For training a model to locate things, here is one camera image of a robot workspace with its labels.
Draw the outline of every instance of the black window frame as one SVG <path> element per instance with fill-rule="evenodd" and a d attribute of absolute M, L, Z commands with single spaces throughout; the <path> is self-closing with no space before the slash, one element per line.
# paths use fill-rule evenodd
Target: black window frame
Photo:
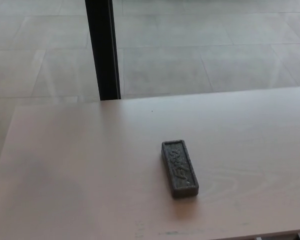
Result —
<path fill-rule="evenodd" d="M 85 0 L 100 100 L 121 99 L 112 0 Z"/>

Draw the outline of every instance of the table surface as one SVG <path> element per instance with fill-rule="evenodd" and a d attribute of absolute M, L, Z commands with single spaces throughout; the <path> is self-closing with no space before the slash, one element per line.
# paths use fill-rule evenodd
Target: table surface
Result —
<path fill-rule="evenodd" d="M 163 141 L 199 183 L 173 200 Z M 300 231 L 300 88 L 20 107 L 0 240 L 215 240 Z"/>

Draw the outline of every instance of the white table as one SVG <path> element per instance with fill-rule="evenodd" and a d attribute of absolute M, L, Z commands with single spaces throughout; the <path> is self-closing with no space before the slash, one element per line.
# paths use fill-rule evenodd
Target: white table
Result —
<path fill-rule="evenodd" d="M 173 200 L 161 143 L 199 182 Z M 300 88 L 20 107 L 0 240 L 216 240 L 300 231 Z"/>

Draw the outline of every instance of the embossed logo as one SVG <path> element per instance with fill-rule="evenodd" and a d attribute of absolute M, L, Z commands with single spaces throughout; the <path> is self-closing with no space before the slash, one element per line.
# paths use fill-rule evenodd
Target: embossed logo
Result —
<path fill-rule="evenodd" d="M 180 151 L 178 149 L 172 149 L 170 152 L 170 161 L 173 164 L 173 174 L 180 179 L 188 180 L 186 172 L 189 172 L 189 169 L 184 166 L 182 158 L 180 156 Z"/>

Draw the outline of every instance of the tiled floor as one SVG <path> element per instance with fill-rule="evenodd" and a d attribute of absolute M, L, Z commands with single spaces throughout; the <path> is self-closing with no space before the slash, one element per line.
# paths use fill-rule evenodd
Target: tiled floor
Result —
<path fill-rule="evenodd" d="M 300 0 L 112 0 L 124 98 L 300 86 Z M 15 106 L 99 100 L 84 0 L 0 0 L 0 153 Z"/>

